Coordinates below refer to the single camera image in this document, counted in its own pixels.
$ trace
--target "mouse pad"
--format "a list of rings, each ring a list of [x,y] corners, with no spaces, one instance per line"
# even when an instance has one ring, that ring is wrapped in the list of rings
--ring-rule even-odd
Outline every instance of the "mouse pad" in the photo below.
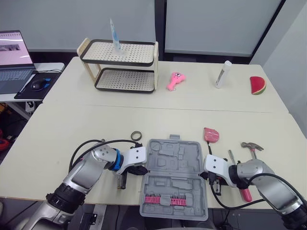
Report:
[[[47,95],[51,87],[54,85],[54,83],[57,81],[61,74],[60,73],[37,73],[30,82],[24,87],[24,89],[16,94],[14,97],[15,99],[44,99],[44,97]],[[49,85],[40,90],[40,91],[33,91],[31,89],[31,84],[35,80],[40,79],[50,79],[48,81]]]

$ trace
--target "screwdriver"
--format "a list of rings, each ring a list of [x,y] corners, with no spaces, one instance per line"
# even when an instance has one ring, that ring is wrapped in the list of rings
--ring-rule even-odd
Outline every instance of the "screwdriver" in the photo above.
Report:
[[[235,157],[234,157],[232,151],[231,151],[231,150],[228,150],[228,153],[229,153],[229,156],[230,156],[230,158],[231,158],[231,160],[232,160],[232,163],[233,163],[234,165],[236,165]],[[240,194],[241,194],[242,198],[243,198],[246,202],[251,202],[251,201],[253,200],[253,198],[251,197],[251,194],[250,194],[250,191],[249,191],[248,188],[246,188],[246,189],[240,189]]]

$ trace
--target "silver hammer head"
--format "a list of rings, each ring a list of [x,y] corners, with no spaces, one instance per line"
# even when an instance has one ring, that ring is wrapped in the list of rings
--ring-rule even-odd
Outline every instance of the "silver hammer head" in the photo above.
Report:
[[[249,142],[249,143],[242,142],[242,143],[241,143],[241,147],[243,147],[243,148],[249,148],[250,150],[254,150],[254,149],[257,149],[257,150],[259,150],[259,151],[264,150],[263,147],[261,147],[261,146],[255,144],[255,143],[252,143],[252,142]]]

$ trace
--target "laptop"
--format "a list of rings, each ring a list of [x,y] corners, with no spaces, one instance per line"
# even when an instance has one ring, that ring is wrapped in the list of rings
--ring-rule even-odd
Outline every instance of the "laptop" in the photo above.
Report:
[[[0,31],[0,94],[19,92],[34,70],[21,32]]]

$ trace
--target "perforated shelf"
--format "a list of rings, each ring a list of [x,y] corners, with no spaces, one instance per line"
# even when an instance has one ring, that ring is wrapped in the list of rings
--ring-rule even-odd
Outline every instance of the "perforated shelf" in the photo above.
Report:
[[[92,40],[81,54],[85,63],[125,65],[125,66],[151,66],[154,60],[154,43],[120,41],[123,50],[119,54],[114,50],[112,40]]]
[[[154,91],[154,72],[137,69],[105,68],[95,87],[104,91],[145,92]]]

